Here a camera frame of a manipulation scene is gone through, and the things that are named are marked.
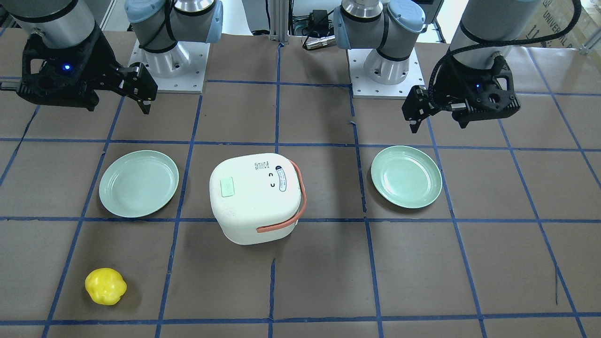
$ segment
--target light green plate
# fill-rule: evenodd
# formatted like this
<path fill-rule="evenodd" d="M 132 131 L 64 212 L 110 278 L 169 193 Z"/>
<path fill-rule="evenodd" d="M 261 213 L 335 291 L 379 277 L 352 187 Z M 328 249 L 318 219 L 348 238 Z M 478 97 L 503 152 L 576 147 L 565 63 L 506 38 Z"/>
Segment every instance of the light green plate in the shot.
<path fill-rule="evenodd" d="M 142 217 L 171 200 L 179 183 L 177 165 L 169 156 L 140 150 L 122 156 L 102 175 L 100 201 L 121 217 Z"/>
<path fill-rule="evenodd" d="M 442 189 L 436 163 L 422 151 L 406 146 L 378 153 L 371 163 L 371 179 L 387 200 L 411 209 L 433 203 Z"/>

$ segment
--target orange handle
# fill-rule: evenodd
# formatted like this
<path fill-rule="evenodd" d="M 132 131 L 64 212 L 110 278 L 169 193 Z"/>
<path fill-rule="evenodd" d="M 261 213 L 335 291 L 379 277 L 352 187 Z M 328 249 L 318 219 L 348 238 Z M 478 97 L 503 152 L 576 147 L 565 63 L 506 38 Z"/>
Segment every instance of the orange handle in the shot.
<path fill-rule="evenodd" d="M 292 165 L 294 166 L 294 169 L 296 170 L 296 173 L 299 176 L 300 193 L 302 194 L 302 207 L 300 207 L 300 210 L 296 213 L 296 215 L 292 216 L 292 218 L 290 218 L 287 221 L 283 221 L 282 223 L 278 223 L 278 224 L 273 224 L 271 226 L 258 227 L 257 228 L 258 233 L 279 230 L 279 229 L 283 229 L 291 224 L 294 224 L 296 221 L 299 220 L 299 218 L 302 216 L 302 214 L 305 212 L 305 209 L 307 208 L 307 194 L 305 193 L 305 185 L 302 183 L 301 170 L 299 169 L 298 165 L 296 165 L 296 163 L 294 163 L 292 161 L 290 161 L 290 163 L 292 163 Z"/>

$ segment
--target cardboard box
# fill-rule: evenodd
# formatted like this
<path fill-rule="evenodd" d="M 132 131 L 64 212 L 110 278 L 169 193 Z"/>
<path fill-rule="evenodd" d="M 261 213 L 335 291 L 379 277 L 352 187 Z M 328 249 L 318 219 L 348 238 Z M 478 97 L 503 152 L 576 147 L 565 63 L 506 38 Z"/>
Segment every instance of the cardboard box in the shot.
<path fill-rule="evenodd" d="M 580 48 L 601 26 L 601 0 L 581 0 L 582 14 L 574 29 L 564 37 L 529 46 L 544 48 Z M 562 31 L 573 16 L 569 0 L 543 0 L 519 39 L 536 38 Z M 601 44 L 591 51 L 589 57 L 601 70 Z"/>

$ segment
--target metal base plate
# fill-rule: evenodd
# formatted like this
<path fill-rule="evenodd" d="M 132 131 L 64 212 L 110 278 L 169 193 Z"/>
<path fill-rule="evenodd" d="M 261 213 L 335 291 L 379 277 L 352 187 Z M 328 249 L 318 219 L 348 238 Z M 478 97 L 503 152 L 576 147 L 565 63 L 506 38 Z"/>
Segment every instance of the metal base plate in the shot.
<path fill-rule="evenodd" d="M 417 61 L 415 50 L 409 57 L 409 72 L 405 80 L 397 85 L 383 85 L 367 76 L 363 63 L 371 49 L 349 49 L 350 80 L 353 84 L 353 97 L 359 99 L 398 99 L 404 100 L 414 85 L 423 85 L 424 77 Z"/>
<path fill-rule="evenodd" d="M 173 78 L 160 78 L 151 68 L 148 71 L 154 78 L 154 81 L 159 86 L 159 93 L 190 93 L 202 94 L 204 87 L 204 77 L 207 70 L 207 60 L 209 58 L 210 43 L 202 42 L 180 42 L 190 53 L 191 63 L 184 69 L 177 69 L 180 76 Z M 129 58 L 129 64 L 134 62 L 142 62 L 141 49 L 138 47 L 139 42 L 136 40 L 132 51 L 132 56 Z"/>

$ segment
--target blue tape line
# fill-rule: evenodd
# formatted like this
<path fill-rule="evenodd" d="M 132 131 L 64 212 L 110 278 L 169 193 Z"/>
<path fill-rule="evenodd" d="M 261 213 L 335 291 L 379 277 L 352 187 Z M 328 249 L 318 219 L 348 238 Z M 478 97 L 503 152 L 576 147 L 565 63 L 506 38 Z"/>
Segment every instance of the blue tape line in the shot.
<path fill-rule="evenodd" d="M 482 309 L 480 308 L 480 301 L 478 300 L 478 294 L 476 292 L 476 285 L 474 284 L 474 278 L 472 276 L 472 271 L 471 271 L 471 268 L 469 267 L 468 256 L 465 252 L 465 247 L 463 246 L 463 239 L 461 237 L 461 232 L 459 231 L 459 225 L 457 225 L 457 220 L 455 218 L 455 212 L 453 211 L 453 202 L 451 201 L 451 194 L 449 193 L 449 189 L 447 186 L 447 180 L 445 178 L 445 173 L 444 173 L 444 170 L 442 169 L 441 157 L 438 152 L 438 146 L 436 145 L 436 138 L 434 137 L 434 129 L 432 128 L 430 119 L 427 120 L 427 123 L 428 123 L 428 130 L 430 131 L 430 138 L 432 139 L 432 145 L 434 146 L 436 162 L 438 163 L 438 166 L 441 171 L 442 186 L 444 188 L 445 196 L 447 198 L 449 212 L 451 213 L 451 219 L 453 221 L 455 235 L 457 236 L 457 242 L 459 243 L 459 249 L 461 251 L 461 256 L 463 258 L 463 264 L 465 265 L 465 271 L 468 275 L 469 287 L 472 290 L 472 296 L 474 298 L 474 305 L 476 307 L 476 314 L 478 315 L 478 322 L 480 323 L 480 330 L 482 331 L 482 337 L 488 338 L 488 335 L 486 334 L 486 327 L 484 326 L 484 319 L 482 317 Z"/>
<path fill-rule="evenodd" d="M 275 303 L 275 258 L 271 261 L 270 269 L 270 283 L 269 283 L 269 319 L 273 320 L 273 306 Z"/>
<path fill-rule="evenodd" d="M 17 142 L 20 138 L 0 138 L 0 141 Z M 24 138 L 23 142 L 64 142 L 64 143 L 104 143 L 105 140 L 97 139 L 72 139 L 72 138 Z M 119 144 L 189 144 L 188 141 L 170 140 L 110 140 L 110 143 Z M 286 147 L 355 147 L 349 143 L 275 143 L 275 142 L 228 142 L 228 141 L 194 141 L 194 144 L 217 146 L 286 146 Z M 395 144 L 359 144 L 359 148 L 388 148 Z M 433 146 L 407 144 L 418 149 L 434 149 Z M 507 147 L 471 147 L 471 146 L 438 146 L 438 149 L 453 150 L 509 150 Z M 514 148 L 525 152 L 601 152 L 601 149 L 569 149 L 569 148 Z"/>
<path fill-rule="evenodd" d="M 467 321 L 478 319 L 478 315 L 442 315 L 442 316 L 387 316 L 382 317 L 385 322 L 411 322 L 411 321 Z"/>
<path fill-rule="evenodd" d="M 549 251 L 551 260 L 553 261 L 553 266 L 555 267 L 557 276 L 559 277 L 559 279 L 561 281 L 561 285 L 564 289 L 564 292 L 566 293 L 567 300 L 570 303 L 570 307 L 572 308 L 572 312 L 576 318 L 576 322 L 578 323 L 578 328 L 580 329 L 580 332 L 582 333 L 582 337 L 587 338 L 587 334 L 584 332 L 584 327 L 582 326 L 582 322 L 580 321 L 580 318 L 578 317 L 578 314 L 576 313 L 576 306 L 574 305 L 574 301 L 572 300 L 570 291 L 567 288 L 566 281 L 564 280 L 563 274 L 561 273 L 561 269 L 557 264 L 557 259 L 555 259 L 555 254 L 553 253 L 553 249 L 551 249 L 551 243 L 549 242 L 549 238 L 547 237 L 547 234 L 545 233 L 545 229 L 543 228 L 543 223 L 540 221 L 540 217 L 538 216 L 538 211 L 536 209 L 536 205 L 534 205 L 534 199 L 532 198 L 532 195 L 530 194 L 530 190 L 528 189 L 528 185 L 526 184 L 526 180 L 524 179 L 524 176 L 522 174 L 522 169 L 520 168 L 520 165 L 517 161 L 515 151 L 511 147 L 511 142 L 509 141 L 509 137 L 507 136 L 507 133 L 505 132 L 503 123 L 501 122 L 501 120 L 498 120 L 498 123 L 499 123 L 499 127 L 501 128 L 501 133 L 503 134 L 503 137 L 505 138 L 505 142 L 507 143 L 507 147 L 509 147 L 509 152 L 511 153 L 511 158 L 513 159 L 513 163 L 516 166 L 517 173 L 520 176 L 520 180 L 522 181 L 522 185 L 524 187 L 524 191 L 526 192 L 526 196 L 528 197 L 528 201 L 532 208 L 532 212 L 534 212 L 534 216 L 536 217 L 536 219 L 538 221 L 538 227 L 540 229 L 541 234 L 543 235 L 543 240 L 545 241 L 545 245 L 547 246 L 547 250 Z"/>
<path fill-rule="evenodd" d="M 273 81 L 244 81 L 244 80 L 207 80 L 207 82 L 214 82 L 218 84 L 267 84 L 276 85 L 277 82 Z"/>
<path fill-rule="evenodd" d="M 601 312 L 578 312 L 579 317 L 601 318 Z M 484 319 L 523 319 L 523 318 L 574 318 L 573 312 L 535 312 L 535 313 L 491 313 L 483 314 Z M 478 315 L 433 315 L 433 316 L 382 316 L 382 322 L 409 321 L 466 321 L 478 319 Z M 319 323 L 319 322 L 376 322 L 375 316 L 363 317 L 323 317 L 323 318 L 198 318 L 164 319 L 162 325 L 178 324 L 269 324 L 273 323 Z M 157 319 L 132 319 L 126 321 L 100 320 L 53 320 L 53 321 L 0 321 L 0 326 L 60 326 L 60 325 L 156 325 Z"/>
<path fill-rule="evenodd" d="M 374 289 L 374 302 L 376 305 L 376 321 L 377 330 L 380 338 L 384 338 L 384 326 L 382 325 L 382 310 L 380 308 L 380 292 L 377 287 L 377 275 L 376 275 L 376 260 L 374 259 L 374 248 L 371 240 L 371 227 L 370 222 L 365 219 L 365 234 L 367 235 L 367 250 L 370 254 L 370 267 L 371 267 L 371 284 Z"/>
<path fill-rule="evenodd" d="M 295 317 L 285 319 L 275 319 L 274 323 L 333 323 L 333 322 L 375 322 L 377 319 L 373 316 L 364 317 Z"/>
<path fill-rule="evenodd" d="M 210 318 L 210 319 L 164 319 L 162 325 L 177 324 L 266 324 L 268 318 Z"/>
<path fill-rule="evenodd" d="M 543 312 L 543 313 L 493 313 L 484 316 L 486 319 L 517 319 L 517 318 L 563 318 L 574 317 L 573 312 Z"/>
<path fill-rule="evenodd" d="M 143 144 L 190 144 L 189 141 L 160 140 L 111 140 L 111 143 L 143 143 Z"/>
<path fill-rule="evenodd" d="M 524 94 L 524 95 L 558 95 L 558 96 L 601 96 L 601 94 L 594 94 L 594 93 L 586 93 L 586 94 L 579 94 L 579 93 L 553 93 L 551 91 L 550 88 L 548 88 L 549 91 L 547 92 L 541 92 L 541 91 L 517 91 L 516 94 L 520 95 L 520 94 Z"/>
<path fill-rule="evenodd" d="M 601 312 L 579 312 L 580 317 L 601 317 Z"/>
<path fill-rule="evenodd" d="M 359 148 L 388 148 L 398 146 L 398 144 L 363 144 L 359 143 Z M 404 144 L 404 146 L 418 148 L 418 149 L 432 149 L 433 146 L 422 146 L 419 144 Z"/>
<path fill-rule="evenodd" d="M 350 84 L 303 84 L 297 82 L 280 82 L 281 85 L 301 86 L 301 87 L 338 87 L 350 88 Z"/>
<path fill-rule="evenodd" d="M 353 91 L 349 89 L 349 100 L 350 100 L 350 115 L 355 116 L 355 107 L 353 106 Z M 359 171 L 359 189 L 361 190 L 361 206 L 363 207 L 363 213 L 367 212 L 367 202 L 365 200 L 365 185 L 363 182 L 363 167 L 361 165 L 361 150 L 359 149 L 359 134 L 357 132 L 357 125 L 352 122 L 353 126 L 353 137 L 355 139 L 355 155 L 357 156 L 357 169 Z"/>
<path fill-rule="evenodd" d="M 532 52 L 530 50 L 527 50 L 527 51 L 528 51 L 528 55 L 530 55 L 530 59 L 532 59 L 532 62 L 534 63 L 534 67 L 538 71 L 540 77 L 543 79 L 543 82 L 545 83 L 545 86 L 547 87 L 547 90 L 551 94 L 551 98 L 553 98 L 553 102 L 555 102 L 555 106 L 560 111 L 561 118 L 564 120 L 564 123 L 566 124 L 566 127 L 568 128 L 568 131 L 570 131 L 570 135 L 574 139 L 574 142 L 576 143 L 576 146 L 578 147 L 578 149 L 581 151 L 582 157 L 584 158 L 584 161 L 587 163 L 588 169 L 591 171 L 591 174 L 593 175 L 593 177 L 595 178 L 595 181 L 597 182 L 597 186 L 599 188 L 601 188 L 601 181 L 599 181 L 599 178 L 597 177 L 597 174 L 593 170 L 593 166 L 591 165 L 591 162 L 588 161 L 587 155 L 584 153 L 584 151 L 582 151 L 582 147 L 580 145 L 580 142 L 576 138 L 576 134 L 574 134 L 574 131 L 572 130 L 572 127 L 570 126 L 570 123 L 567 121 L 566 115 L 564 114 L 563 110 L 561 109 L 560 104 L 557 101 L 557 97 L 555 97 L 555 93 L 553 93 L 553 91 L 551 90 L 551 86 L 549 86 L 549 83 L 548 83 L 547 79 L 543 75 L 543 72 L 541 71 L 540 67 L 538 66 L 538 63 L 534 59 L 534 56 L 532 55 Z"/>
<path fill-rule="evenodd" d="M 269 326 L 267 329 L 267 338 L 273 338 L 273 305 L 275 303 L 275 258 L 271 262 L 269 283 Z"/>
<path fill-rule="evenodd" d="M 601 96 L 601 94 L 575 94 L 575 93 L 553 93 L 554 95 L 559 95 L 559 96 L 594 96 L 594 97 L 599 97 Z"/>
<path fill-rule="evenodd" d="M 220 83 L 220 84 L 261 84 L 261 85 L 288 85 L 288 86 L 300 86 L 300 87 L 340 87 L 350 88 L 350 84 L 305 84 L 300 82 L 280 82 L 279 78 L 276 82 L 273 81 L 244 81 L 244 80 L 214 80 L 209 79 L 207 82 Z"/>
<path fill-rule="evenodd" d="M 46 222 L 75 222 L 79 221 L 79 217 L 11 217 L 0 216 L 2 221 L 46 221 Z"/>
<path fill-rule="evenodd" d="M 275 88 L 275 153 L 279 153 L 279 97 L 281 93 L 280 76 L 282 72 L 282 52 L 281 49 L 284 47 L 283 43 L 278 44 L 278 68 L 276 75 L 276 88 Z"/>
<path fill-rule="evenodd" d="M 71 241 L 71 246 L 69 248 L 69 253 L 67 255 L 67 261 L 65 262 L 65 266 L 63 267 L 63 272 L 61 273 L 61 278 L 58 282 L 58 286 L 56 288 L 56 293 L 54 295 L 54 299 L 52 301 L 52 306 L 50 307 L 50 312 L 48 313 L 48 321 L 51 321 L 54 317 L 54 311 L 56 310 L 56 305 L 58 304 L 58 298 L 61 295 L 63 290 L 63 285 L 65 283 L 65 279 L 67 278 L 67 271 L 69 270 L 69 266 L 71 264 L 71 259 L 73 258 L 73 253 L 75 252 L 75 244 L 77 243 L 79 233 L 81 231 L 82 225 L 84 223 L 85 213 L 88 210 L 88 206 L 90 205 L 90 200 L 92 199 L 92 193 L 94 192 L 94 187 L 96 186 L 96 182 L 98 181 L 98 176 L 100 175 L 100 169 L 102 168 L 102 164 L 105 160 L 106 150 L 109 147 L 109 140 L 111 139 L 112 133 L 115 130 L 115 125 L 117 124 L 117 120 L 119 119 L 119 114 L 121 112 L 121 107 L 123 106 L 124 97 L 119 101 L 119 106 L 117 107 L 117 111 L 115 112 L 115 117 L 113 118 L 111 129 L 109 130 L 109 134 L 106 137 L 105 146 L 103 148 L 103 152 L 100 155 L 100 159 L 98 161 L 98 165 L 96 166 L 96 172 L 94 173 L 94 178 L 92 178 L 92 182 L 90 183 L 90 188 L 88 190 L 88 195 L 85 199 L 84 207 L 81 210 L 81 215 L 79 218 L 79 222 L 77 224 L 77 228 L 75 229 L 75 234 L 73 235 L 73 239 Z M 46 338 L 48 335 L 48 330 L 50 329 L 49 325 L 44 326 L 44 331 L 42 332 L 41 337 Z"/>
<path fill-rule="evenodd" d="M 0 216 L 0 221 L 48 221 L 48 222 L 72 222 L 79 221 L 79 217 L 37 217 L 37 216 Z M 216 223 L 216 218 L 185 218 L 180 222 L 189 223 Z M 301 218 L 301 223 L 362 223 L 365 218 Z M 368 218 L 371 223 L 452 223 L 452 218 Z M 457 223 L 582 223 L 601 224 L 601 220 L 565 220 L 565 219 L 506 219 L 506 218 L 455 218 Z M 84 217 L 84 222 L 175 222 L 176 218 L 106 218 L 106 217 Z"/>
<path fill-rule="evenodd" d="M 13 154 L 10 156 L 10 160 L 8 160 L 8 163 L 6 164 L 6 167 L 4 168 L 4 172 L 2 173 L 2 176 L 0 176 L 0 186 L 2 186 L 2 184 L 4 183 L 4 179 L 6 178 L 6 175 L 8 175 L 8 171 L 10 170 L 10 167 L 13 165 L 14 159 L 17 158 L 17 153 L 19 152 L 19 149 L 21 148 L 21 144 L 23 144 L 23 139 L 25 138 L 25 135 L 27 135 L 27 131 L 29 130 L 29 127 L 31 126 L 31 122 L 33 122 L 35 116 L 37 115 L 37 113 L 39 111 L 40 111 L 40 106 L 35 107 L 34 113 L 31 115 L 29 122 L 27 122 L 27 125 L 25 126 L 25 130 L 23 131 L 23 136 L 21 136 L 19 143 L 14 148 Z"/>
<path fill-rule="evenodd" d="M 192 152 L 194 150 L 194 139 L 196 137 L 196 131 L 198 129 L 198 121 L 200 119 L 200 110 L 203 104 L 203 96 L 198 96 L 198 105 L 196 108 L 196 117 L 194 118 L 194 126 L 192 128 L 192 136 L 190 137 L 188 147 L 188 157 L 186 158 L 186 168 L 184 169 L 184 175 L 182 178 L 182 191 L 180 193 L 180 200 L 177 204 L 177 213 L 175 216 L 175 225 L 173 228 L 173 242 L 171 243 L 171 250 L 169 252 L 169 262 L 167 264 L 167 274 L 165 276 L 165 285 L 163 286 L 163 295 L 160 301 L 159 309 L 159 322 L 156 325 L 155 338 L 160 337 L 160 331 L 162 327 L 163 317 L 165 315 L 165 306 L 167 304 L 167 294 L 169 291 L 169 284 L 171 282 L 171 272 L 173 269 L 173 261 L 175 259 L 175 246 L 177 245 L 177 235 L 179 233 L 180 221 L 182 217 L 182 206 L 184 203 L 184 196 L 186 195 L 186 185 L 188 184 L 188 174 L 190 172 L 190 163 L 192 162 Z"/>

